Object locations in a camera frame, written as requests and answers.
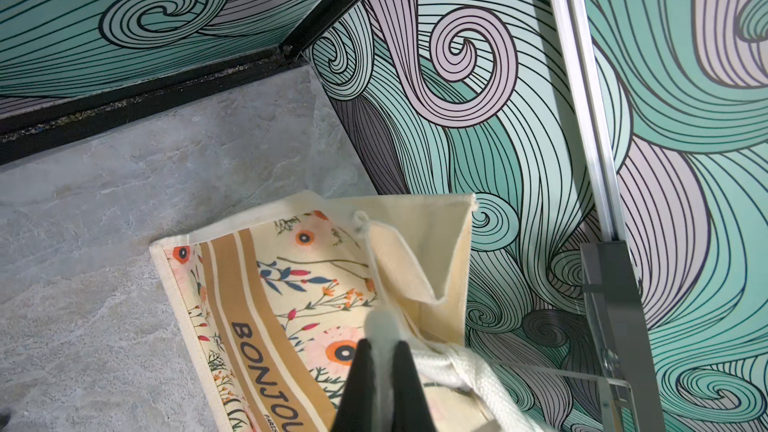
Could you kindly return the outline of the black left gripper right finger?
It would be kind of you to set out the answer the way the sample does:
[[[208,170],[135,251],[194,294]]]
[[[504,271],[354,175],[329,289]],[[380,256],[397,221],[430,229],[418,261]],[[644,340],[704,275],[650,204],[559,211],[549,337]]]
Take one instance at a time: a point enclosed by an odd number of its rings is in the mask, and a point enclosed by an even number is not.
[[[395,432],[436,432],[419,375],[407,342],[399,341],[392,365],[393,413]]]

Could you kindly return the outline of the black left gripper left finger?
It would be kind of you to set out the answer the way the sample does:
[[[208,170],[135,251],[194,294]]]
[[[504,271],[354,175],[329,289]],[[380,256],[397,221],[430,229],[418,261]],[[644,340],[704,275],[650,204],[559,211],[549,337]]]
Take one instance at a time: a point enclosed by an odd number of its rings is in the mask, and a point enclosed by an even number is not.
[[[331,432],[371,432],[374,409],[374,361],[367,339],[358,342]]]

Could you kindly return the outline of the cream floral grocery bag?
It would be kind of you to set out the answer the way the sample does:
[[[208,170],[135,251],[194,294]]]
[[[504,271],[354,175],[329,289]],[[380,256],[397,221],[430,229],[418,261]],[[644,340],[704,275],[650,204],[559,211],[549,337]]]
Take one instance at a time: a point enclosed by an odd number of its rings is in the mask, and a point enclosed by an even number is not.
[[[391,307],[440,431],[538,431],[464,345],[474,195],[305,191],[150,253],[221,431],[327,431]]]

